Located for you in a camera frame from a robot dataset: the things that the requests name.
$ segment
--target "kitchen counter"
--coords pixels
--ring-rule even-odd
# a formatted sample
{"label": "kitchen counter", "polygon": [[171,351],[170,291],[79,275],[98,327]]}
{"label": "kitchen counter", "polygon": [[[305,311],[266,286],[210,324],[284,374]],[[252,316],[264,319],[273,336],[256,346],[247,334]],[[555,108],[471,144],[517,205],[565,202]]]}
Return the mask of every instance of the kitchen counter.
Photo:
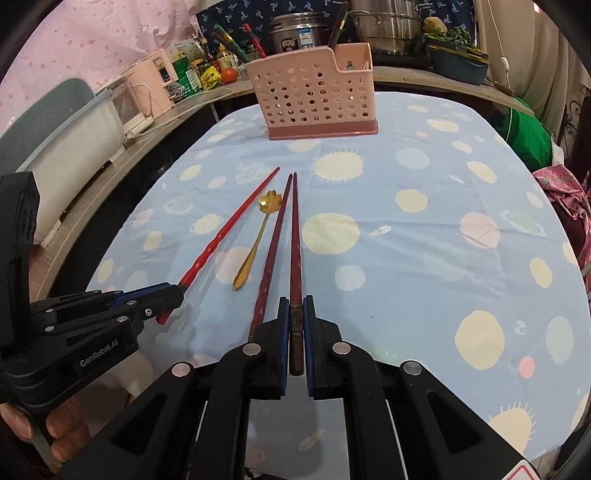
{"label": "kitchen counter", "polygon": [[511,107],[527,115],[534,116],[530,108],[527,108],[521,102],[505,95],[494,87],[488,85],[470,85],[469,83],[458,82],[426,70],[374,66],[374,82],[397,83],[405,87],[418,87],[422,90],[432,89],[462,93],[475,98],[489,100],[497,105]]}
{"label": "kitchen counter", "polygon": [[[475,86],[450,80],[424,70],[395,67],[374,67],[374,81],[404,85],[407,88],[432,90],[434,92],[457,92],[474,98],[488,100],[497,105],[512,107],[529,115],[534,113],[502,92],[489,86]],[[227,87],[227,94],[217,98],[234,98],[253,93],[250,80],[241,80]],[[163,116],[157,118],[153,126],[110,166],[104,168],[80,192],[62,218],[61,227],[47,248],[36,247],[31,254],[29,272],[30,300],[37,301],[47,297],[61,266],[70,249],[101,204],[125,176],[170,132],[181,125],[201,108],[214,103],[203,103],[202,96],[190,97]]]}

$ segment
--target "blue container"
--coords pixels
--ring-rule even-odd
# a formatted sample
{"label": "blue container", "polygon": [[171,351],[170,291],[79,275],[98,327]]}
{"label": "blue container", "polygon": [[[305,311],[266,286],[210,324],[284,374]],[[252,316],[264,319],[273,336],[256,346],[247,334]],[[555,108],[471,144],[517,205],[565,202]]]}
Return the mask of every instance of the blue container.
{"label": "blue container", "polygon": [[470,55],[470,58],[467,58],[456,50],[455,45],[434,38],[428,38],[427,45],[436,73],[458,82],[472,85],[482,84],[488,71],[488,55],[486,53],[477,53],[468,49],[466,53]]}

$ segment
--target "gold spoon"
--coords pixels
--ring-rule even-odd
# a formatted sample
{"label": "gold spoon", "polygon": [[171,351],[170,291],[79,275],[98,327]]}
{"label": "gold spoon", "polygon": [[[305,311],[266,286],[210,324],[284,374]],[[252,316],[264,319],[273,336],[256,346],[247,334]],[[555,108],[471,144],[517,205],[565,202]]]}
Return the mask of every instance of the gold spoon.
{"label": "gold spoon", "polygon": [[256,251],[261,243],[262,234],[269,221],[269,216],[279,210],[282,200],[281,194],[277,193],[275,190],[269,190],[266,195],[261,195],[259,198],[260,210],[265,214],[265,219],[262,221],[261,229],[256,237],[255,244],[252,246],[251,251],[248,252],[244,263],[236,274],[236,278],[234,278],[234,290],[239,290],[246,283],[248,274],[251,272],[252,264],[255,260]]}

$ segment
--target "finger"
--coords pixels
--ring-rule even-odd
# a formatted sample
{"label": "finger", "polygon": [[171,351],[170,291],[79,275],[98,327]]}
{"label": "finger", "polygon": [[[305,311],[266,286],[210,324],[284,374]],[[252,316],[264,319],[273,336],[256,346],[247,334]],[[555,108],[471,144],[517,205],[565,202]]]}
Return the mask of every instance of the finger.
{"label": "finger", "polygon": [[89,441],[88,425],[82,421],[72,431],[53,442],[51,452],[56,460],[67,462]]}
{"label": "finger", "polygon": [[33,427],[26,415],[10,403],[0,404],[0,415],[6,425],[23,442],[29,442],[33,438]]}
{"label": "finger", "polygon": [[82,406],[75,397],[66,400],[47,416],[47,431],[58,439],[71,432],[82,421]]}

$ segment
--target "plastic basket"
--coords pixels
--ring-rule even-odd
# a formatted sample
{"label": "plastic basket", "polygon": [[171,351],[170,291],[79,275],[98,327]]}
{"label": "plastic basket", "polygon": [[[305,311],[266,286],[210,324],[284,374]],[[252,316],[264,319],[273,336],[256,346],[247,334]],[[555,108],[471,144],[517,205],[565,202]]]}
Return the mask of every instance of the plastic basket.
{"label": "plastic basket", "polygon": [[272,140],[378,132],[368,43],[280,53],[246,69]]}

